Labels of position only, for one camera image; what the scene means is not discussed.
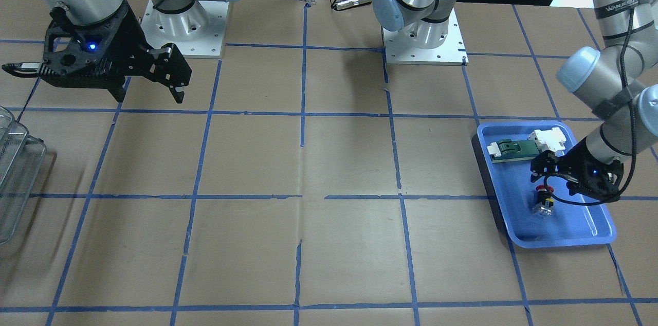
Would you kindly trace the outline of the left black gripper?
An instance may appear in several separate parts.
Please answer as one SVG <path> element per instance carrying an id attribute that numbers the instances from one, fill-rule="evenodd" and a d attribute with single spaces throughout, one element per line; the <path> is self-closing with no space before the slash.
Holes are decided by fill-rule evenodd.
<path id="1" fill-rule="evenodd" d="M 541 152 L 531 160 L 529 171 L 531 183 L 553 175 L 567 181 L 569 195 L 580 193 L 601 203 L 611 203 L 620 198 L 624 164 L 620 160 L 604 164 L 592 155 L 583 139 L 560 158 L 551 150 Z"/>

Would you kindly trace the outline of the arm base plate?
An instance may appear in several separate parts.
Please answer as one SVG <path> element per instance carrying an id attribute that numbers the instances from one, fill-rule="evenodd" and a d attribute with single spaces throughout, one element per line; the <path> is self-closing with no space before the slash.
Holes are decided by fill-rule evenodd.
<path id="1" fill-rule="evenodd" d="M 389 64 L 467 65 L 469 58 L 456 12 L 440 23 L 418 21 L 399 31 L 381 29 Z"/>
<path id="2" fill-rule="evenodd" d="M 232 3 L 197 1 L 190 10 L 165 14 L 149 0 L 141 21 L 148 44 L 174 43 L 186 58 L 220 59 Z"/>

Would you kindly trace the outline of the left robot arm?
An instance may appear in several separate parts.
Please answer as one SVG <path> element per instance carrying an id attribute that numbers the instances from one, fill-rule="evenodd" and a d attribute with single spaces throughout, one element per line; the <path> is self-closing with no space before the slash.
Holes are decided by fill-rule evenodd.
<path id="1" fill-rule="evenodd" d="M 656 143 L 656 85 L 639 80 L 656 66 L 656 0 L 593 0 L 604 48 L 583 47 L 557 71 L 557 80 L 602 124 L 566 154 L 544 151 L 531 162 L 531 181 L 559 177 L 569 195 L 592 206 L 618 201 L 634 176 L 637 155 Z M 383 29 L 442 24 L 456 0 L 372 0 Z"/>

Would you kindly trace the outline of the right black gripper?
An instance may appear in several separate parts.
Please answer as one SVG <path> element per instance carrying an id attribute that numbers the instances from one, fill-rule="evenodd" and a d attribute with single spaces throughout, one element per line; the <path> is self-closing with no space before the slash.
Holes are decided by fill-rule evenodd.
<path id="1" fill-rule="evenodd" d="M 59 88 L 107 89 L 117 102 L 125 100 L 125 78 L 142 76 L 164 85 L 176 103 L 183 103 L 191 67 L 175 43 L 150 49 L 127 0 L 107 19 L 89 26 L 74 25 L 63 7 L 50 14 L 41 61 L 3 64 L 4 71 Z"/>

